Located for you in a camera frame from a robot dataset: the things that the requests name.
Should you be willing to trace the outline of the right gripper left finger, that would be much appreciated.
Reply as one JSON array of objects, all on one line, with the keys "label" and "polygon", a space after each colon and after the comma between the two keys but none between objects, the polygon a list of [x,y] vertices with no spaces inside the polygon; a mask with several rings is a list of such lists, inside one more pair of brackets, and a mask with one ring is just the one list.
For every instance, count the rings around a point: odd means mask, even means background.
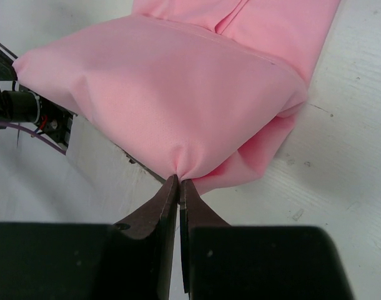
[{"label": "right gripper left finger", "polygon": [[178,177],[169,177],[156,194],[116,227],[120,243],[116,279],[127,299],[168,299],[177,218]]}]

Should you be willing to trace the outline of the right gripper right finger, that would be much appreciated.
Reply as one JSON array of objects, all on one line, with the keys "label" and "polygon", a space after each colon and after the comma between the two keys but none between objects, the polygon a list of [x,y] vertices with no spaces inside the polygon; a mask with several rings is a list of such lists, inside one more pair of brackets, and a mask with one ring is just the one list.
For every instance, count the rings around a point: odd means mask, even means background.
[{"label": "right gripper right finger", "polygon": [[184,291],[190,299],[224,299],[231,226],[202,200],[190,179],[181,183],[179,206]]}]

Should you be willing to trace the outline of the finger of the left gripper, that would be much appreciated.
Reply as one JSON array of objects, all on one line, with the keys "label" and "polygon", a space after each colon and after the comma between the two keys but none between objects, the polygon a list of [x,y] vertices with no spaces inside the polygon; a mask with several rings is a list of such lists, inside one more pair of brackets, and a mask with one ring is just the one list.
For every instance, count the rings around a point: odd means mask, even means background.
[{"label": "finger of the left gripper", "polygon": [[17,56],[0,43],[0,81],[14,81],[17,74],[12,66]]}]

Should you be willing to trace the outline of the pink t shirt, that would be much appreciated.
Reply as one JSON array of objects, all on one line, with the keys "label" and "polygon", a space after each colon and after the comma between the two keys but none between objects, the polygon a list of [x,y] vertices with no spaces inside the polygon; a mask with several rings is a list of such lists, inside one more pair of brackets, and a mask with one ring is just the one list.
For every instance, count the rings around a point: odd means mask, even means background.
[{"label": "pink t shirt", "polygon": [[18,81],[163,178],[249,183],[295,126],[338,1],[134,1],[28,51]]}]

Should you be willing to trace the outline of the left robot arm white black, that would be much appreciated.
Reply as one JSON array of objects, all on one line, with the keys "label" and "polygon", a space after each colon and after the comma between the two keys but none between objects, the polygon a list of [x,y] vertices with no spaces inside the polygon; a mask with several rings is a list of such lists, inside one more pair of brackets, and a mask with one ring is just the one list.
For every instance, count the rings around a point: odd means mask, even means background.
[{"label": "left robot arm white black", "polygon": [[33,93],[16,89],[17,74],[12,66],[17,56],[0,43],[0,122],[36,123],[40,100]]}]

